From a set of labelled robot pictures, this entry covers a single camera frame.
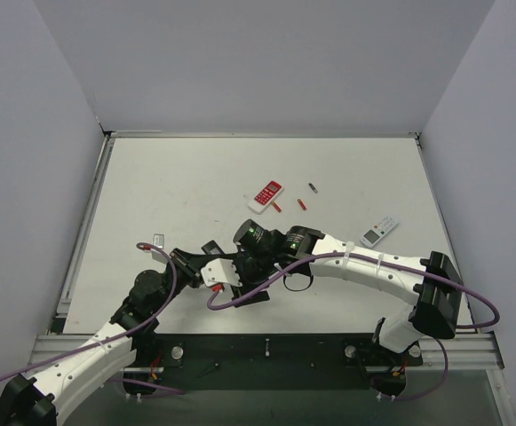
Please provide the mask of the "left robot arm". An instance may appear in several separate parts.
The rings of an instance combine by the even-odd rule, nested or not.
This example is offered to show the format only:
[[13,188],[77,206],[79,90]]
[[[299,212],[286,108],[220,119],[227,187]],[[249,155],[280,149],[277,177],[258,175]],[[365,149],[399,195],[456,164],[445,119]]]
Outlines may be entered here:
[[166,254],[148,243],[138,248],[161,255],[164,272],[136,279],[112,318],[80,347],[6,375],[0,425],[62,425],[122,368],[153,359],[157,316],[184,287],[199,286],[202,276],[187,265],[185,252]]

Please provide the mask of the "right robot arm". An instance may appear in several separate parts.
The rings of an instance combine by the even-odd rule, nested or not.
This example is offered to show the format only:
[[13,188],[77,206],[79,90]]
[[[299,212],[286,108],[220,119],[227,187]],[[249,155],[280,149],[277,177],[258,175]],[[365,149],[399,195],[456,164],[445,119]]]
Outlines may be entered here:
[[456,334],[462,281],[451,259],[394,256],[341,241],[300,225],[286,233],[267,230],[248,219],[233,237],[245,285],[257,285],[281,270],[314,278],[335,278],[373,288],[405,304],[377,323],[381,347],[402,353],[423,336],[452,339]]

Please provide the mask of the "black remote control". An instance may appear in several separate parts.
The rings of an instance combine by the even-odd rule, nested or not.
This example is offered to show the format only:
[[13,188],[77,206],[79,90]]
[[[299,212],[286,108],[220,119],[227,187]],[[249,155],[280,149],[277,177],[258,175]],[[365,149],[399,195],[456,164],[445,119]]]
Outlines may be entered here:
[[226,253],[214,240],[204,244],[202,246],[202,252],[210,261],[214,259],[234,260],[238,257],[238,252]]

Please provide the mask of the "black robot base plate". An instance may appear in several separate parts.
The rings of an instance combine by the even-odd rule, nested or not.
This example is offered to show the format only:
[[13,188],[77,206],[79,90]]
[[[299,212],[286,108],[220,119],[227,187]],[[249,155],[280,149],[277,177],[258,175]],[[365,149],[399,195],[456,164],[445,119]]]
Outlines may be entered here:
[[413,343],[401,353],[360,334],[160,334],[123,370],[124,388],[139,382],[180,391],[366,390],[381,375],[402,391],[405,370],[423,364]]

